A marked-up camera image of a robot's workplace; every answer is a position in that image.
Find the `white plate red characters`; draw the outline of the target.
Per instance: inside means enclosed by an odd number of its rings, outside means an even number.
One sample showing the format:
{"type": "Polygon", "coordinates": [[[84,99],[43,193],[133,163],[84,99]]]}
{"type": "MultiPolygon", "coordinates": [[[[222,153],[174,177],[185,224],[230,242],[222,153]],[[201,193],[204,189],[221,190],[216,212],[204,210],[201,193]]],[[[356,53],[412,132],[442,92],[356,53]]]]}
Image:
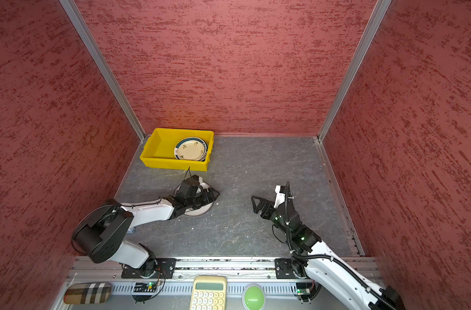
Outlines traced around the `white plate red characters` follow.
{"type": "MultiPolygon", "coordinates": [[[[180,190],[180,185],[176,188],[176,190],[174,191],[174,196],[179,192],[180,190]]],[[[208,189],[210,188],[210,185],[208,185],[206,182],[201,182],[201,187],[203,189],[208,189]]],[[[209,204],[206,204],[206,205],[203,205],[202,207],[200,207],[199,209],[187,209],[184,213],[185,216],[189,216],[189,217],[195,217],[195,216],[201,216],[205,213],[207,213],[211,208],[212,208],[212,205],[213,205],[213,202],[209,203],[209,204]]]]}

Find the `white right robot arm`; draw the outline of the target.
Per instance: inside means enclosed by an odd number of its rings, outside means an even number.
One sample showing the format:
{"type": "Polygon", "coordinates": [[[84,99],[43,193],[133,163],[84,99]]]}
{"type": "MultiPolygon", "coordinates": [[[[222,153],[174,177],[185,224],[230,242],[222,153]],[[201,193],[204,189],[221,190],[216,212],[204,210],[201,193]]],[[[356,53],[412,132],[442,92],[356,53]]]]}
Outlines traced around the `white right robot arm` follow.
{"type": "Polygon", "coordinates": [[[348,309],[405,309],[400,294],[368,280],[336,255],[313,230],[302,223],[291,198],[277,201],[251,197],[253,211],[272,222],[286,237],[294,273],[314,280],[348,309]]]}

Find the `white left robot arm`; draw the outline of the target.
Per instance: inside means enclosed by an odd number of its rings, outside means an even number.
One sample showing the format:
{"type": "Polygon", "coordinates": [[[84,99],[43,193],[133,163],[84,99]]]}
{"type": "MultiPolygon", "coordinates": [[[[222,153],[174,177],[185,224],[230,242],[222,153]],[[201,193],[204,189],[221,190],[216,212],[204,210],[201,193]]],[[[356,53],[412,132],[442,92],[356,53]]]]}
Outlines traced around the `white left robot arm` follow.
{"type": "Polygon", "coordinates": [[[95,264],[117,262],[141,278],[150,278],[161,270],[156,255],[145,245],[127,241],[128,232],[147,223],[203,215],[219,196],[219,191],[193,175],[184,179],[173,194],[154,201],[107,200],[79,222],[71,236],[71,245],[95,264]]]}

